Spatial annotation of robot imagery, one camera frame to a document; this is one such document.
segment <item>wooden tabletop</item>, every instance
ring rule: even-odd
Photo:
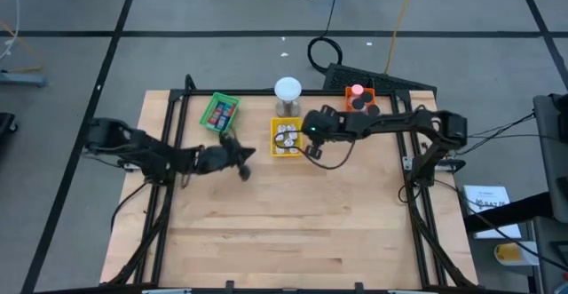
[[[138,128],[160,138],[168,96],[168,91],[146,93]],[[429,91],[411,91],[411,97],[414,107],[436,109]],[[189,99],[182,147],[218,144],[216,133],[199,125],[209,99]],[[382,113],[391,113],[388,98],[376,99]],[[363,282],[366,289],[419,289],[408,209],[397,198],[403,178],[396,135],[358,141],[343,167],[325,171],[303,157],[270,156],[275,104],[273,96],[241,97],[233,127],[244,147],[256,148],[248,159],[252,175],[247,182],[241,182],[236,169],[226,169],[192,176],[187,188],[176,188],[160,286],[223,288],[233,280],[237,288],[353,289],[355,282]],[[343,110],[343,97],[301,97],[302,116],[323,104]],[[419,139],[428,142],[422,135]],[[411,147],[408,136],[406,146]],[[328,143],[320,161],[335,165],[348,148],[348,143]],[[454,183],[450,174],[437,173],[436,179]],[[127,174],[122,198],[142,180],[141,173]],[[149,191],[118,214],[102,282],[115,276],[139,245]],[[430,197],[440,244],[477,282],[456,193],[436,184]],[[435,283],[432,255],[424,244],[430,283]],[[153,258],[154,248],[148,268]]]

